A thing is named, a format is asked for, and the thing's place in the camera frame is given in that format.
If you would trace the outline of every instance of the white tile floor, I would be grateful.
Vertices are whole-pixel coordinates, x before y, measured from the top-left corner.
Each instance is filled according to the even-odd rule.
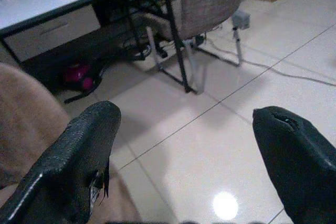
[[[245,0],[241,9],[251,14],[251,28],[240,32],[245,59],[336,83],[336,0]],[[209,37],[234,49],[229,22]],[[94,94],[65,108],[76,116],[99,100],[120,107],[112,161],[144,221],[291,223],[261,159],[252,111],[285,107],[336,145],[336,88],[247,64],[235,68],[200,52],[195,58],[205,83],[201,95],[141,71],[149,58],[112,66]],[[175,59],[168,68],[178,72]]]

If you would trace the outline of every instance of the chair seat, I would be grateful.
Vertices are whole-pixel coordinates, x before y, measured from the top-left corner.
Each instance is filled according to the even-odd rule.
[[[181,16],[182,3],[181,3],[181,0],[172,0],[172,8],[173,8],[173,13],[174,13],[178,35],[180,36],[181,39],[186,39],[184,38],[183,34],[181,34],[182,32],[182,16]],[[165,14],[167,13],[167,7],[165,5],[161,7],[161,10],[163,13]],[[162,37],[164,37],[167,40],[173,40],[169,20],[161,18],[151,13],[143,13],[142,19],[143,19],[143,23],[146,26],[150,26]]]

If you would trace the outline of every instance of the desk drawer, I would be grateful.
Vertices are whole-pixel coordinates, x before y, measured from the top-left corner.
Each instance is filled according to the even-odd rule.
[[[91,6],[65,14],[5,40],[21,60],[27,60],[100,28]]]

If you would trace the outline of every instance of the black cable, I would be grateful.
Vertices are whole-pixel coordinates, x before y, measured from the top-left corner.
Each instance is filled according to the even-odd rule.
[[[211,42],[212,46],[218,50],[218,51],[221,51],[221,52],[224,52],[226,54],[231,54],[231,55],[234,55],[236,56],[237,54],[235,54],[234,52],[231,52],[231,51],[227,51],[227,50],[223,50],[219,47],[217,47],[215,45],[215,43],[211,40],[211,39],[207,39],[208,41]],[[268,65],[265,65],[265,64],[260,64],[260,63],[255,63],[255,62],[252,62],[252,61],[248,61],[248,60],[242,60],[242,62],[245,62],[247,64],[250,64],[250,65],[253,65],[253,66],[258,66],[258,67],[262,67],[262,68],[265,68],[267,70],[270,70],[274,73],[277,73],[281,76],[285,76],[285,77],[290,77],[290,78],[296,78],[296,79],[302,79],[302,80],[308,80],[308,81],[313,81],[313,82],[317,82],[317,83],[321,83],[321,84],[324,84],[324,85],[328,85],[328,86],[332,86],[332,87],[336,87],[336,84],[333,84],[333,83],[330,83],[330,82],[326,82],[326,81],[322,81],[322,80],[318,80],[318,79],[314,79],[314,78],[311,78],[311,77],[304,77],[304,76],[294,76],[294,75],[291,75],[291,74],[286,74],[286,73],[283,73],[283,72],[280,72],[276,69],[274,69],[273,67],[270,67]]]

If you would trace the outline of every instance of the brown blanket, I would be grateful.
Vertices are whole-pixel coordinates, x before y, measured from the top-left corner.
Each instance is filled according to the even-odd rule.
[[[0,63],[0,206],[42,152],[63,132],[69,116],[38,81]],[[139,221],[129,192],[110,165],[109,198],[96,202],[93,223]]]

